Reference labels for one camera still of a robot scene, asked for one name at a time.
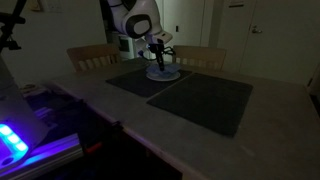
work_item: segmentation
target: desk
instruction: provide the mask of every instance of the desk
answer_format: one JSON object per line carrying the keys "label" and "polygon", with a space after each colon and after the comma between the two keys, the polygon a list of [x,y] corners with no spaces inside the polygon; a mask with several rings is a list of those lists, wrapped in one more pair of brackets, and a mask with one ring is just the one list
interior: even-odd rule
{"label": "desk", "polygon": [[239,130],[227,138],[105,83],[142,67],[133,60],[49,83],[84,99],[108,121],[120,121],[126,133],[185,179],[320,179],[320,121],[305,87],[183,67],[253,85]]}

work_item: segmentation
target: black mat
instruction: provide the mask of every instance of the black mat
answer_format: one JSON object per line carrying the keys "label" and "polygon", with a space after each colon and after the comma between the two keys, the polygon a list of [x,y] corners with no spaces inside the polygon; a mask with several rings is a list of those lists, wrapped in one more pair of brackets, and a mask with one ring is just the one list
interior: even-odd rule
{"label": "black mat", "polygon": [[179,72],[181,74],[180,78],[169,82],[158,82],[148,79],[146,77],[145,69],[130,72],[122,76],[106,80],[106,82],[139,96],[151,97],[152,95],[164,90],[165,88],[191,74],[190,71],[180,70]]}
{"label": "black mat", "polygon": [[249,84],[193,74],[147,103],[233,137],[252,88]]}

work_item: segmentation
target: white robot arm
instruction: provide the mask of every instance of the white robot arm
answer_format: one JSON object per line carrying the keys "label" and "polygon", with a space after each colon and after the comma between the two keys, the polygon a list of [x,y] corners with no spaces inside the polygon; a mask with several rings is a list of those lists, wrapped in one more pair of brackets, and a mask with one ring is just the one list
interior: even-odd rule
{"label": "white robot arm", "polygon": [[156,54],[160,70],[164,70],[162,52],[172,35],[160,25],[160,15],[155,0],[137,0],[128,11],[122,0],[108,0],[116,29],[134,39],[145,37],[149,50]]}

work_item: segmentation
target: blue light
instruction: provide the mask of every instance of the blue light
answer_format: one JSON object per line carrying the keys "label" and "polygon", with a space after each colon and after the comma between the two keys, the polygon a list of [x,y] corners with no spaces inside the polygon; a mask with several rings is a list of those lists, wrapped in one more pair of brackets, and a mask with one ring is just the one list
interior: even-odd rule
{"label": "blue light", "polygon": [[0,133],[8,136],[12,133],[12,130],[6,125],[0,125]]}
{"label": "blue light", "polygon": [[20,138],[16,134],[12,134],[12,135],[8,136],[7,138],[12,144],[16,144],[20,141]]}
{"label": "blue light", "polygon": [[23,142],[16,145],[16,148],[19,149],[19,151],[25,151],[28,149],[27,145]]}

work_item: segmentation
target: gray table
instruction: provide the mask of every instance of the gray table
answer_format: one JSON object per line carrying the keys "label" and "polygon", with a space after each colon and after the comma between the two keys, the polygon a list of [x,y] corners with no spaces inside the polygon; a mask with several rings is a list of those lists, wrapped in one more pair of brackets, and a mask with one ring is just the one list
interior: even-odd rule
{"label": "gray table", "polygon": [[301,85],[183,67],[254,86],[235,138],[226,138],[105,83],[143,68],[131,61],[52,79],[183,173],[184,179],[320,179],[320,126]]}

